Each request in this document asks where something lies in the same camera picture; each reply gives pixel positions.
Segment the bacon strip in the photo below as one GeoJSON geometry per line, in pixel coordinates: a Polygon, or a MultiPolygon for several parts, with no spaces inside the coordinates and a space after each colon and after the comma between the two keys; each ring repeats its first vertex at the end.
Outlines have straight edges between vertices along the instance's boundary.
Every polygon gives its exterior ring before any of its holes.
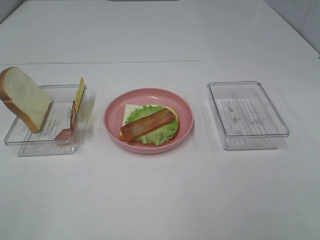
{"type": "Polygon", "coordinates": [[[172,139],[179,128],[179,118],[173,110],[160,105],[143,105],[132,112],[120,128],[120,140],[162,145],[172,139]]]}
{"type": "Polygon", "coordinates": [[[59,134],[55,137],[55,140],[57,141],[65,141],[64,143],[59,142],[57,145],[59,147],[68,146],[71,144],[72,140],[72,133],[75,126],[77,117],[77,111],[76,111],[76,101],[72,101],[72,107],[71,107],[71,114],[70,114],[70,125],[69,128],[65,128],[62,131],[59,132],[59,134]]]}

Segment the pink round plate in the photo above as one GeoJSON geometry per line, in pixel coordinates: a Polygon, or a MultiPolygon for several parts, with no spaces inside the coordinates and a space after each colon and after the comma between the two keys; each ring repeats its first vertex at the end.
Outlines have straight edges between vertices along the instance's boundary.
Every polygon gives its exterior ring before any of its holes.
{"type": "Polygon", "coordinates": [[[119,147],[139,154],[157,154],[177,147],[188,137],[193,128],[194,115],[190,105],[174,92],[160,88],[139,88],[115,98],[104,112],[103,123],[106,132],[119,147]],[[179,131],[176,137],[160,146],[143,144],[139,141],[121,141],[120,128],[126,104],[140,106],[155,104],[173,108],[179,118],[179,131]]]}

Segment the yellow cheese slice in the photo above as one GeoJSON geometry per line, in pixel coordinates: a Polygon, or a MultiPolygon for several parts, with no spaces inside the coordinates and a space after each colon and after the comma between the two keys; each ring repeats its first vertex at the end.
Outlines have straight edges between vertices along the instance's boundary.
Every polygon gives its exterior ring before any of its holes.
{"type": "Polygon", "coordinates": [[[75,112],[76,113],[78,113],[84,89],[85,89],[85,82],[84,82],[84,78],[81,77],[79,86],[75,95],[75,112]]]}

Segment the right clear plastic tray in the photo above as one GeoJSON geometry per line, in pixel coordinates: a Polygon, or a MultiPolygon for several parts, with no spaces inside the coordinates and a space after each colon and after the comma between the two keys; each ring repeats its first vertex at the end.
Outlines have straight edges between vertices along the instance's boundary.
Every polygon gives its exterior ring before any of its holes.
{"type": "Polygon", "coordinates": [[[289,137],[290,130],[260,82],[210,82],[207,88],[225,150],[277,149],[289,137]]]}

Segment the clear plastic tray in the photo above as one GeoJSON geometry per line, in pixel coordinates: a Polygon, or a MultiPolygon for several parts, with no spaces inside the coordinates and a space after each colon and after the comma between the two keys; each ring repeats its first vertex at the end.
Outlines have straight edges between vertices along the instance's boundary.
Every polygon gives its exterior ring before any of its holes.
{"type": "Polygon", "coordinates": [[[290,130],[260,82],[210,82],[207,88],[225,150],[277,149],[289,137],[290,130]]]}
{"type": "Polygon", "coordinates": [[[41,131],[32,133],[27,125],[16,117],[4,138],[4,144],[14,149],[19,157],[64,155],[76,152],[84,142],[88,126],[87,86],[84,87],[73,131],[70,138],[66,140],[55,138],[62,130],[70,127],[72,105],[79,86],[77,84],[42,85],[40,88],[52,100],[41,131]]]}

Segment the left clear plastic tray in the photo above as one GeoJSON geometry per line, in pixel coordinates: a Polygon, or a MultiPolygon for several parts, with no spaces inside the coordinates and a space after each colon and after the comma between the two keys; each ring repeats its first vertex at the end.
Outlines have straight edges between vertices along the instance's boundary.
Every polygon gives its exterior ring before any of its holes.
{"type": "Polygon", "coordinates": [[[16,117],[4,138],[4,144],[14,149],[19,157],[64,155],[76,152],[84,142],[88,126],[87,86],[84,87],[73,131],[70,138],[66,140],[55,138],[62,130],[70,127],[72,105],[79,86],[77,84],[42,85],[40,88],[52,100],[41,131],[32,133],[27,125],[16,117]]]}

